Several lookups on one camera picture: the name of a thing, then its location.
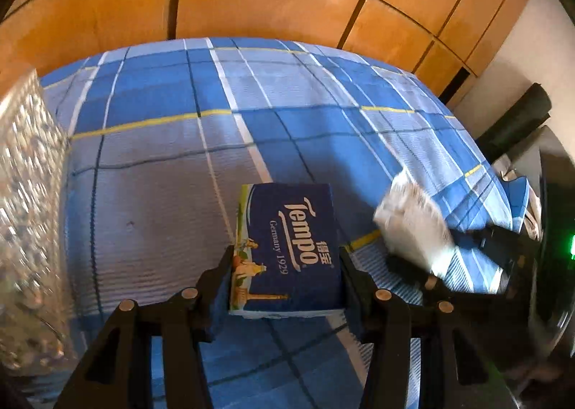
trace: bed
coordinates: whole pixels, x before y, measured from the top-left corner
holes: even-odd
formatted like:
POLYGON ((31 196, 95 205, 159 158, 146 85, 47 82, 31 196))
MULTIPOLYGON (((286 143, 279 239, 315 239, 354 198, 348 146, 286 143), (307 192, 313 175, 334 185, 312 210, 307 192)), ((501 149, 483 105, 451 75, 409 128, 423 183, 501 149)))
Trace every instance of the bed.
MULTIPOLYGON (((502 184, 415 75, 367 57, 293 41, 192 38, 105 52, 41 83, 71 138, 65 249, 79 349, 122 299, 165 300, 217 265, 234 239, 244 183, 331 184, 340 243, 378 286, 412 303, 420 296, 386 269, 372 222, 404 167, 450 227, 521 226, 526 183, 502 184)), ((495 293, 500 274, 479 251, 458 251, 446 283, 495 293)), ((155 407, 165 407, 160 346, 152 346, 155 407)), ((217 408, 347 409, 359 405, 372 349, 339 315, 230 316, 201 351, 217 408)), ((416 339, 411 358, 415 408, 416 339)), ((67 376, 39 379, 27 394, 50 406, 67 376)))

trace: transparent plastic bag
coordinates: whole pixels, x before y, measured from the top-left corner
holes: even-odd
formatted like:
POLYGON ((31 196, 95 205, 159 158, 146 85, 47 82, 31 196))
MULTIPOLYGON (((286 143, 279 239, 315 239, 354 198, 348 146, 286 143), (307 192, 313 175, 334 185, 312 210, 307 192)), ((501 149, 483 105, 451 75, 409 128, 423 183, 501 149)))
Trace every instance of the transparent plastic bag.
POLYGON ((443 278, 455 245, 441 211, 404 169, 373 216, 390 252, 443 278))
POLYGON ((74 362, 60 250, 67 149, 32 71, 0 102, 0 361, 13 375, 74 362))

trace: plaid bedsheet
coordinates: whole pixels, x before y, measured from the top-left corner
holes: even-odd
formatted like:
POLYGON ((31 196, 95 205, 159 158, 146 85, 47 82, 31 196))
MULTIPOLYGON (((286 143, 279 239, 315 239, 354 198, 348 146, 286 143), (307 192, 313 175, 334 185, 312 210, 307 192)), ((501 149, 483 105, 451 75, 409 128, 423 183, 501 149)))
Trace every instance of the plaid bedsheet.
MULTIPOLYGON (((79 346, 120 300, 165 300, 214 267, 233 240, 244 183, 330 183, 341 243, 379 286, 409 302, 418 293, 386 270, 372 222, 403 167, 450 226, 491 221, 517 230, 523 219, 526 185, 505 190, 429 89, 349 52, 280 40, 174 40, 90 57, 42 84, 73 139, 66 248, 79 346)), ((447 283, 494 291, 498 278, 479 251, 461 251, 447 283)), ((160 346, 153 344, 156 407, 165 406, 160 346)), ((201 350, 217 408, 354 408, 371 357, 342 316, 229 317, 201 350)), ((65 377, 30 391, 50 405, 65 377)), ((418 397, 413 339, 408 406, 418 397)))

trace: blue fabric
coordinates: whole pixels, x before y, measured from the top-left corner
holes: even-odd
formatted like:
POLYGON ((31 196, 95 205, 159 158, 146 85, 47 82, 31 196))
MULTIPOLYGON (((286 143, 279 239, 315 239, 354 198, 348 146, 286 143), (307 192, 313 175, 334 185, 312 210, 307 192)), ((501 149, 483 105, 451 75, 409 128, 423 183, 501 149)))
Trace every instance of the blue fabric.
MULTIPOLYGON (((450 226, 518 230, 523 219, 526 183, 502 186, 414 75, 351 52, 258 38, 175 40, 106 52, 42 83, 73 137, 66 244, 74 323, 87 343, 120 300, 165 300, 217 265, 233 241, 244 183, 330 183, 346 243, 376 229, 373 212, 403 168, 450 226)), ((378 239, 351 255, 379 286, 417 303, 418 292, 386 270, 385 254, 378 239)), ((488 291, 496 272, 480 252, 464 251, 446 282, 488 291)), ((158 346, 153 391, 163 407, 158 346)), ((216 408, 355 408, 371 347, 354 341, 341 316, 229 317, 202 354, 216 408)), ((418 398, 414 339, 408 406, 418 398)))

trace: blue tissue packet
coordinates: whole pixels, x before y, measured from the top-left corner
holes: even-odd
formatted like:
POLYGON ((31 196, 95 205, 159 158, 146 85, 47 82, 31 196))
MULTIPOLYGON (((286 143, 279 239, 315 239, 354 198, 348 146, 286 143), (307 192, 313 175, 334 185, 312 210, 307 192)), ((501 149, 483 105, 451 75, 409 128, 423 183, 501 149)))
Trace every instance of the blue tissue packet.
POLYGON ((333 209, 327 184, 242 186, 230 313, 320 316, 343 309, 333 209))

